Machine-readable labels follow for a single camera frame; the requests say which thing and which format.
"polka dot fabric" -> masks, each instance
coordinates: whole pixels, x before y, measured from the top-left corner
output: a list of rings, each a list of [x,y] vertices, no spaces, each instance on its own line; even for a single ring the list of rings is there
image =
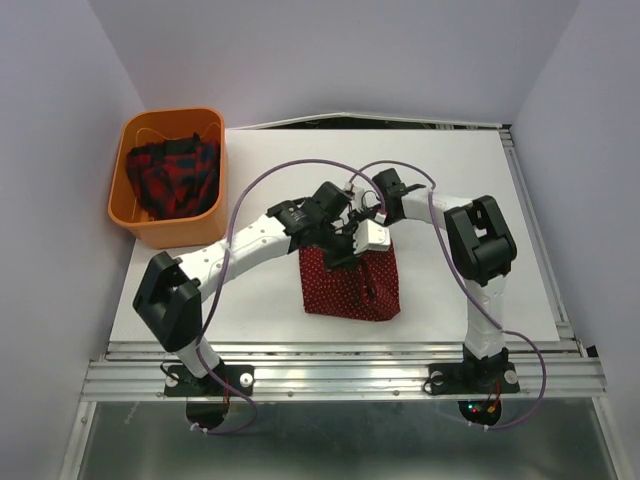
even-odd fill
[[[393,245],[367,252],[355,269],[328,271],[322,251],[299,250],[302,299],[307,313],[382,322],[400,312],[398,266]]]

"metal frame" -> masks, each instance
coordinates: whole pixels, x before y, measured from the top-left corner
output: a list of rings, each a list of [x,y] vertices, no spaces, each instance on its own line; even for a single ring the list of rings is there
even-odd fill
[[[543,270],[545,287],[558,312],[556,326],[560,340],[538,345],[548,367],[545,396],[592,398],[615,474],[620,479],[633,478],[606,398],[602,366],[597,358],[586,358],[583,346],[575,339],[510,132],[506,129],[498,131]],[[507,346],[522,387],[521,393],[509,397],[536,397],[541,384],[537,356],[521,342]],[[227,363],[251,363],[256,367],[252,398],[257,402],[451,400],[454,397],[426,395],[422,385],[429,375],[429,363],[461,360],[460,344],[454,343],[225,343],[214,345],[214,348]],[[61,479],[77,478],[80,472],[97,402],[185,401],[164,396],[165,377],[159,366],[161,362],[171,360],[176,357],[154,342],[111,342],[104,357],[91,362]],[[211,401],[204,397],[189,400]]]

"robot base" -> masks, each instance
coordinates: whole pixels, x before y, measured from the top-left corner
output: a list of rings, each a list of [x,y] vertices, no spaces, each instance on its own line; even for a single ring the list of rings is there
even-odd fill
[[[168,382],[164,387],[166,397],[220,397],[224,396],[224,389],[212,378],[195,378],[184,365],[171,365],[167,371],[172,376],[177,376],[179,382]],[[214,372],[225,382],[245,395],[253,395],[253,365],[226,365],[220,363]],[[242,382],[242,376],[250,378],[251,382]]]

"red fabric bag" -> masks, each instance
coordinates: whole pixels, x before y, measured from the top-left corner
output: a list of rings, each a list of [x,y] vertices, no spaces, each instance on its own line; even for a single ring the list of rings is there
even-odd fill
[[[367,252],[355,269],[328,271],[322,251],[299,250],[300,280],[307,313],[381,322],[400,312],[398,266],[393,245]]]

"gray wall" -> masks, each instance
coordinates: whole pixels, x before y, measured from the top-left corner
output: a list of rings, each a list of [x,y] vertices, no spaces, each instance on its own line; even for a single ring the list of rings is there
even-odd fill
[[[578,0],[90,0],[147,108],[512,122]]]
[[[571,320],[640,477],[640,3],[583,0],[513,129]]]
[[[106,196],[142,104],[85,0],[4,2],[0,65],[0,476],[51,479],[131,252]]]

